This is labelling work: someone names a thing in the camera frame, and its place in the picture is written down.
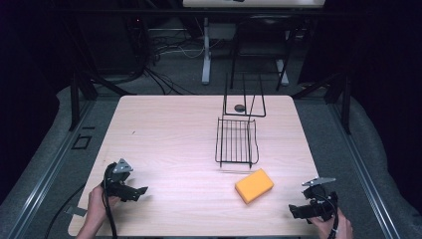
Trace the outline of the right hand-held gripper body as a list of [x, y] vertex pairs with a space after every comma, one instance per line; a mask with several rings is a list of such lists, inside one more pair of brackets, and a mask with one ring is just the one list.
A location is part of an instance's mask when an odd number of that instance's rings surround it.
[[324, 185], [335, 182], [334, 178], [316, 177], [303, 183], [307, 189], [303, 192], [305, 199], [310, 201], [314, 213], [323, 221], [337, 216], [337, 196], [335, 192], [326, 193]]

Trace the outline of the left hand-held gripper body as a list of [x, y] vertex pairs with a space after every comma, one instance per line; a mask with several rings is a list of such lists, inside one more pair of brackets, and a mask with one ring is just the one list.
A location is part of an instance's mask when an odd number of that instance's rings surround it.
[[121, 158], [118, 162], [113, 162], [105, 169], [102, 188], [107, 196], [116, 196], [121, 198], [124, 195], [130, 195], [131, 187], [124, 182], [130, 176], [132, 167]]

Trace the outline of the person's left hand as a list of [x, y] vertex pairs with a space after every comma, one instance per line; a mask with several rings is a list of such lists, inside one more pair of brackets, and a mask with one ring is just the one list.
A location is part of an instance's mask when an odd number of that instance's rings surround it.
[[104, 190], [98, 185], [89, 195], [88, 214], [86, 227], [96, 234], [106, 220], [106, 207], [104, 205]]

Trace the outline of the person's right hand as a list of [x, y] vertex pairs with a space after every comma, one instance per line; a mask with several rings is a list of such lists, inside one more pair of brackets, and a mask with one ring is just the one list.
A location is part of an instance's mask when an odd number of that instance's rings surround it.
[[319, 239], [328, 239], [334, 228], [334, 221], [338, 220], [334, 239], [353, 239], [353, 228], [351, 222], [345, 217], [340, 209], [337, 209], [337, 216], [327, 221], [318, 217], [310, 218], [310, 222], [316, 227]]

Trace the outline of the grey tape strip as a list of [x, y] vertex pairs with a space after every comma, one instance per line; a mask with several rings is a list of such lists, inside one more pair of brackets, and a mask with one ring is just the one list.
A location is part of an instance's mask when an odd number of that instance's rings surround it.
[[77, 206], [68, 206], [65, 212], [70, 215], [77, 215], [81, 217], [84, 217], [87, 214], [86, 209], [83, 209]]

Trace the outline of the yellow sponge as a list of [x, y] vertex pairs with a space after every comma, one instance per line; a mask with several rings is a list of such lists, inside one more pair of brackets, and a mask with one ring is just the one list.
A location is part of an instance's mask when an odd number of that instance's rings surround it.
[[262, 168], [235, 183], [236, 191], [246, 204], [251, 203], [273, 187], [273, 180]]

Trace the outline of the black metal stand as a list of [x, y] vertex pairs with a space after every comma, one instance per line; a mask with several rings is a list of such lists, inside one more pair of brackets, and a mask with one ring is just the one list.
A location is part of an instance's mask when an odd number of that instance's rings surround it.
[[94, 83], [98, 83], [119, 96], [132, 96], [132, 93], [116, 86], [115, 84], [107, 81], [105, 78], [88, 72], [75, 71], [73, 73], [70, 91], [71, 91], [71, 112], [72, 120], [69, 131], [72, 131], [81, 121], [81, 108], [80, 108], [80, 94], [88, 101], [95, 101], [99, 93], [94, 87]]
[[304, 90], [293, 95], [293, 99], [304, 98], [317, 89], [327, 86], [323, 97], [327, 104], [335, 104], [341, 99], [340, 124], [347, 134], [350, 134], [349, 117], [351, 103], [351, 78], [348, 73], [336, 73], [322, 81], [311, 84]]

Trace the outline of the white desk with legs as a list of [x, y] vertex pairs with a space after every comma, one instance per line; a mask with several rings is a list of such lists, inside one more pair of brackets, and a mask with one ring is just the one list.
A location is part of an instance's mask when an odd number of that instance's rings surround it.
[[[305, 8], [317, 9], [321, 8], [325, 0], [183, 0], [183, 6], [188, 8], [201, 9], [229, 9], [229, 8]], [[209, 36], [209, 20], [207, 17], [203, 21], [203, 44], [204, 44], [204, 60], [202, 70], [202, 84], [210, 83], [211, 71], [211, 53], [210, 53], [210, 36]]]

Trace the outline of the black chair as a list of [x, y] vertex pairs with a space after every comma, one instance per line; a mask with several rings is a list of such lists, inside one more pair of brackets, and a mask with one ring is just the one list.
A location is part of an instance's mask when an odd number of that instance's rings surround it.
[[276, 63], [278, 82], [283, 85], [295, 38], [303, 20], [293, 15], [254, 15], [240, 21], [235, 28], [231, 49], [230, 87], [234, 86], [240, 58], [268, 59]]

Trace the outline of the metal floor rail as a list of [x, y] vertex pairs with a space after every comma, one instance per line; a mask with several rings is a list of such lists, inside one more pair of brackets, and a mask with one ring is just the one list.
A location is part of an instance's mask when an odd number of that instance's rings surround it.
[[78, 113], [80, 118], [72, 130], [69, 130], [71, 106], [65, 102], [60, 104], [52, 127], [0, 206], [0, 222], [4, 222], [0, 230], [2, 239], [20, 239], [25, 233], [62, 168], [65, 154], [77, 138], [80, 123], [90, 114], [95, 103], [83, 103]]
[[340, 111], [336, 105], [328, 104], [327, 108], [334, 119], [335, 125], [340, 131], [340, 134], [345, 141], [349, 153], [351, 155], [351, 162], [354, 167], [354, 171], [357, 174], [357, 178], [363, 188], [363, 191], [368, 199], [370, 207], [376, 220], [380, 226], [380, 229], [385, 239], [402, 239], [391, 216], [387, 210], [387, 207], [379, 194], [372, 177], [363, 161], [361, 153], [354, 141], [351, 134], [347, 133], [342, 126], [340, 119]]

